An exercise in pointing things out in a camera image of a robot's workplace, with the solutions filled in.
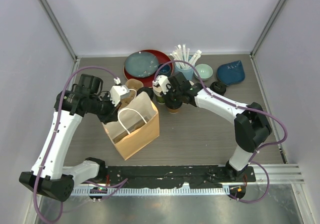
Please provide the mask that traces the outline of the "single brown paper cup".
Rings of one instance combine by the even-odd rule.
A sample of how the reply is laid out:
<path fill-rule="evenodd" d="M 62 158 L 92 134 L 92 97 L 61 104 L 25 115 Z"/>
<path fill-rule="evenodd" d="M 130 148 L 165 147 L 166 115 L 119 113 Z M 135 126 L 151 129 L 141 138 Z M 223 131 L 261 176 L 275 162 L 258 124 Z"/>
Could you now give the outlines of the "single brown paper cup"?
<path fill-rule="evenodd" d="M 168 112 L 170 112 L 171 114 L 175 114 L 178 113 L 180 108 L 167 108 Z"/>

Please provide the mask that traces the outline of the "black lid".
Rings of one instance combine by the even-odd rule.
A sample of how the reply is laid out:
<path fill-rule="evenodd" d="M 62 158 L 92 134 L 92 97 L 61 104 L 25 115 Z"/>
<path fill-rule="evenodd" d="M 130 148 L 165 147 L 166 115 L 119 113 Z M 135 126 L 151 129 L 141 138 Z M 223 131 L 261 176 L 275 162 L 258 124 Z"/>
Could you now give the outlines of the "black lid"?
<path fill-rule="evenodd" d="M 180 109 L 182 104 L 183 103 L 181 101 L 170 101 L 170 100 L 167 100 L 165 102 L 166 107 L 169 108 L 169 109 L 172 109 L 172 110 Z"/>
<path fill-rule="evenodd" d="M 150 100 L 153 100 L 154 91 L 153 91 L 152 88 L 150 88 L 150 87 L 142 87 L 142 88 L 140 88 L 140 89 L 137 91 L 137 94 L 136 94 L 136 95 L 138 96 L 138 95 L 140 95 L 140 94 L 143 93 L 143 92 L 145 92 L 145 93 L 149 96 Z"/>

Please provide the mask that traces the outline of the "brown paper takeout bag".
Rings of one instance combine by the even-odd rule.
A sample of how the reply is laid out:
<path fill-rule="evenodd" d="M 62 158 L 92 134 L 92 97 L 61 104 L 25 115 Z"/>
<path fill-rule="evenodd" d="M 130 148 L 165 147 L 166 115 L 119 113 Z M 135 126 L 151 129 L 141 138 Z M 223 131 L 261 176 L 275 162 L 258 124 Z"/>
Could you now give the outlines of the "brown paper takeout bag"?
<path fill-rule="evenodd" d="M 159 112 L 146 92 L 118 111 L 117 121 L 103 125 L 116 150 L 129 159 L 160 135 Z"/>

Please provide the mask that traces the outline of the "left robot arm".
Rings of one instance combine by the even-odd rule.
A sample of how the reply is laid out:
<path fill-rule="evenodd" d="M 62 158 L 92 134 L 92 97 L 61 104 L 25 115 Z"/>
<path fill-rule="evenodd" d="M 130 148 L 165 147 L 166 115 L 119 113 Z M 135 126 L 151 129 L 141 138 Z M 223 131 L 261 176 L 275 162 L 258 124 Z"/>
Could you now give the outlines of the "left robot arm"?
<path fill-rule="evenodd" d="M 87 181 L 100 184 L 107 176 L 105 161 L 86 158 L 81 164 L 66 168 L 65 157 L 72 137 L 85 114 L 94 114 L 106 124 L 118 119 L 121 96 L 128 89 L 116 78 L 115 85 L 103 97 L 103 81 L 83 74 L 71 90 L 56 97 L 52 125 L 42 151 L 28 172 L 22 172 L 19 182 L 30 191 L 65 202 L 74 187 Z"/>

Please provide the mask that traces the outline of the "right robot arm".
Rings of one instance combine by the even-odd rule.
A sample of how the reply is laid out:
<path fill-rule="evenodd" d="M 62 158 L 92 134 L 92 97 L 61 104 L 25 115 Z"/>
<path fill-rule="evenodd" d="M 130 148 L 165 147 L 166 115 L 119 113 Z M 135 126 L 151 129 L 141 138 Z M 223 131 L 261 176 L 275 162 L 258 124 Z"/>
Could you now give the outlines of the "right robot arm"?
<path fill-rule="evenodd" d="M 166 106 L 172 110 L 189 104 L 213 112 L 233 124 L 237 147 L 225 165 L 225 174 L 233 182 L 242 178 L 251 156 L 272 133 L 262 107 L 256 102 L 250 105 L 235 102 L 200 83 L 192 85 L 181 73 L 171 77 L 160 75 L 153 86 L 160 88 Z"/>

